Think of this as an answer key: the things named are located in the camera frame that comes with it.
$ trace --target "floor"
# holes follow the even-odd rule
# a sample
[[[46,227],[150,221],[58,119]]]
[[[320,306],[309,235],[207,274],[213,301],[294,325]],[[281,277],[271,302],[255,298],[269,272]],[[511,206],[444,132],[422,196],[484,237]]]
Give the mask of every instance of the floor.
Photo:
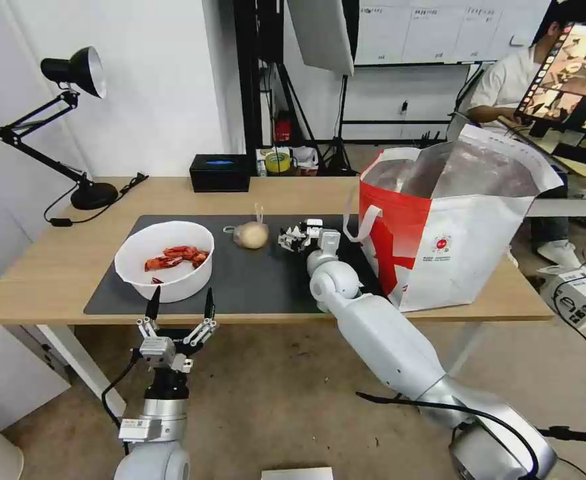
[[[362,148],[351,161],[366,156]],[[579,251],[586,230],[571,234]],[[524,225],[513,252],[532,274],[544,263],[527,245]],[[444,357],[462,324],[417,326]],[[77,336],[110,378],[140,343],[132,327],[82,327]],[[586,430],[586,344],[564,325],[490,325],[459,378],[502,396],[535,425]],[[120,384],[128,415],[140,412],[149,380],[138,366]],[[191,480],[258,480],[263,469],[318,466],[332,467],[340,480],[455,478],[448,432],[410,407],[355,396],[391,392],[332,326],[222,326],[195,356],[189,387]],[[78,379],[4,433],[24,451],[22,480],[112,478],[123,454],[100,402]],[[553,446],[586,470],[586,444]],[[551,478],[583,477],[558,464]]]

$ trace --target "man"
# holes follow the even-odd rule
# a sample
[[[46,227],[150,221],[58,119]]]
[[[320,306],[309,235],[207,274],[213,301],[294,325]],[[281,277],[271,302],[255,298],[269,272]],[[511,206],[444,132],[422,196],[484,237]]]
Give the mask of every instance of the man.
[[[506,134],[507,129],[496,122],[497,118],[504,116],[518,122],[515,108],[528,91],[563,28],[570,22],[586,23],[586,0],[552,2],[537,34],[537,42],[497,62],[484,73],[470,96],[466,116],[483,128]],[[546,198],[561,198],[559,195],[562,194],[551,192],[554,196]],[[533,249],[547,260],[566,267],[580,266],[581,262],[574,252],[575,246],[568,241],[567,218],[533,218],[531,237]]]

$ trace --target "potato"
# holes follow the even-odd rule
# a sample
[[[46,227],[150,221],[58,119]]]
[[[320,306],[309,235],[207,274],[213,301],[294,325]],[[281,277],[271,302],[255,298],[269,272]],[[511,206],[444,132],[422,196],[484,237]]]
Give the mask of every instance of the potato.
[[[244,248],[262,248],[268,241],[268,225],[256,221],[244,223],[235,229],[233,240]]]

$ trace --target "wooden table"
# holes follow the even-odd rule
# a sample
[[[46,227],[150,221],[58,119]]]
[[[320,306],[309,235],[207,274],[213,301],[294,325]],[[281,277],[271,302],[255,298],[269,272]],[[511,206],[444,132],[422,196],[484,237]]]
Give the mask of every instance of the wooden table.
[[[536,149],[552,164],[563,171],[578,176],[580,183],[586,184],[586,164],[553,155],[555,147],[562,136],[561,132],[549,130],[544,138],[530,136],[530,127],[522,127],[507,118],[497,119],[502,125],[511,130],[507,136],[514,136],[518,140]],[[528,217],[586,217],[586,199],[538,199],[527,214]]]
[[[118,187],[128,179],[103,179]],[[132,325],[134,315],[85,315],[86,303],[115,252],[141,215],[242,215],[255,202],[270,215],[342,213],[356,178],[253,178],[248,193],[194,193],[186,178],[150,178],[108,212],[71,228],[49,228],[0,278],[0,325],[36,324],[88,386],[100,395],[108,385],[101,370],[67,325]],[[69,208],[67,216],[85,218]],[[552,313],[515,266],[504,260],[472,305],[409,313],[419,321],[467,322],[453,349],[454,373],[479,338],[485,321],[545,321]],[[198,323],[200,315],[160,315],[160,323]],[[220,323],[334,322],[325,314],[223,315]],[[125,404],[115,391],[109,402],[116,415]]]

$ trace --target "red crayfish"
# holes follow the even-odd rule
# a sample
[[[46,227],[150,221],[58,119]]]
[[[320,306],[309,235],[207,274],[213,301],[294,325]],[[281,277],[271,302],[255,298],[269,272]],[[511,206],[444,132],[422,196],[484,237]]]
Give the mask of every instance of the red crayfish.
[[[146,260],[144,271],[163,270],[178,266],[183,261],[190,261],[193,268],[198,268],[208,258],[208,252],[196,247],[173,247],[164,250],[164,256]]]

